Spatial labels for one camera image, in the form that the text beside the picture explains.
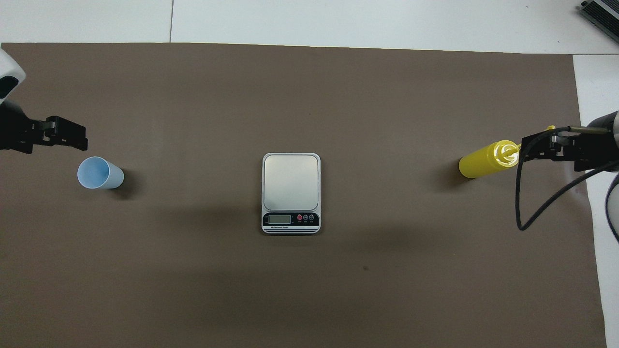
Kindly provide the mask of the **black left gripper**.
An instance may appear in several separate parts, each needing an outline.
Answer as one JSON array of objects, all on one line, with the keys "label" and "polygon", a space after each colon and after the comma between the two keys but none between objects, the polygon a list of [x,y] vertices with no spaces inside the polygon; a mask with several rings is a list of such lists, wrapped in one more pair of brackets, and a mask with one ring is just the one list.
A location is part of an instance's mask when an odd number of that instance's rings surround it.
[{"label": "black left gripper", "polygon": [[86,128],[58,116],[47,117],[45,122],[30,119],[13,101],[6,100],[0,106],[0,147],[31,154],[34,145],[49,143],[59,145],[62,140],[67,146],[87,150]]}]

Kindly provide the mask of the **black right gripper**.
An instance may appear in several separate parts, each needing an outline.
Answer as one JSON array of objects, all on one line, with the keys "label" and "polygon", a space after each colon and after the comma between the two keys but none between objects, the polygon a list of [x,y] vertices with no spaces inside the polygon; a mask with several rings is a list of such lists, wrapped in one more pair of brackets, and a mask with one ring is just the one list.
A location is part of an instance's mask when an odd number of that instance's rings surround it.
[{"label": "black right gripper", "polygon": [[593,170],[619,160],[618,134],[578,132],[577,136],[553,134],[553,130],[521,139],[521,161],[575,160],[575,172]]}]

